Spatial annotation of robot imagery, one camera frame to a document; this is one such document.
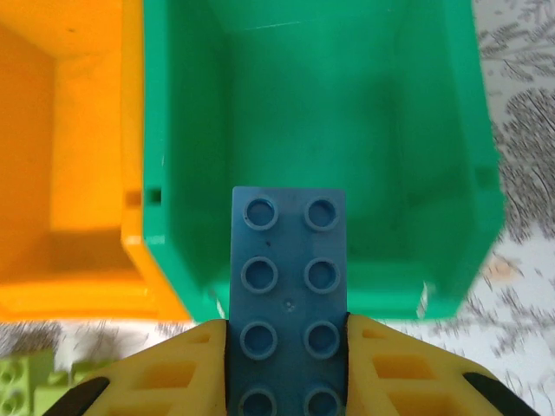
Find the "blue lego brick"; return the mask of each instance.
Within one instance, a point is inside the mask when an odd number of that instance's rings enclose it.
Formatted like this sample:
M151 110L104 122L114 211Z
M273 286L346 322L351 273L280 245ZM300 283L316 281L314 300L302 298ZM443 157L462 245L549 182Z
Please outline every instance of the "blue lego brick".
M233 189L230 416L344 413L344 213L340 190Z

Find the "patterned tablecloth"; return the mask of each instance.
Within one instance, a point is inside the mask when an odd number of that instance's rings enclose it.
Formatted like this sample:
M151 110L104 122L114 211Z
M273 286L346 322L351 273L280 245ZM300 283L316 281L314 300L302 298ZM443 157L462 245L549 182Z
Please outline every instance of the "patterned tablecloth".
M555 416L555 0L473 0L506 230L459 316L392 327L490 368ZM58 367L122 358L192 324L0 325L0 355L54 347Z

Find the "green lego brick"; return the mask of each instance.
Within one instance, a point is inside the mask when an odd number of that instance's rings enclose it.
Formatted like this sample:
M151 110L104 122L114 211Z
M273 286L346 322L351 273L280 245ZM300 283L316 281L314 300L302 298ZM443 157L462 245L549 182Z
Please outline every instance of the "green lego brick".
M42 416L49 410L71 387L79 384L94 371L106 367L113 361L79 361L71 366L70 373L56 371L49 374L46 385L38 386L35 390L35 416Z
M0 360L0 415L32 416L33 392L53 369L52 351Z

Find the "orange plastic bin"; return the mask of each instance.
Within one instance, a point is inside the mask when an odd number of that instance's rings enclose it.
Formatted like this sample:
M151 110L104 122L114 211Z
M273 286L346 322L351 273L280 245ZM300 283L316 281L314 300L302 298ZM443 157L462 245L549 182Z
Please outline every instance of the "orange plastic bin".
M0 321L187 319L140 239L141 6L123 3L0 2Z

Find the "green plastic bin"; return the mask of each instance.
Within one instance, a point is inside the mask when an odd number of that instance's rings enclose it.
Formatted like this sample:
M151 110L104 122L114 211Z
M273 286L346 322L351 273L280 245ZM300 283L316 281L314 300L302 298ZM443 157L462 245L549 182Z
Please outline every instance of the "green plastic bin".
M195 320L235 185L346 191L350 312L456 312L503 220L470 0L144 4L144 233Z

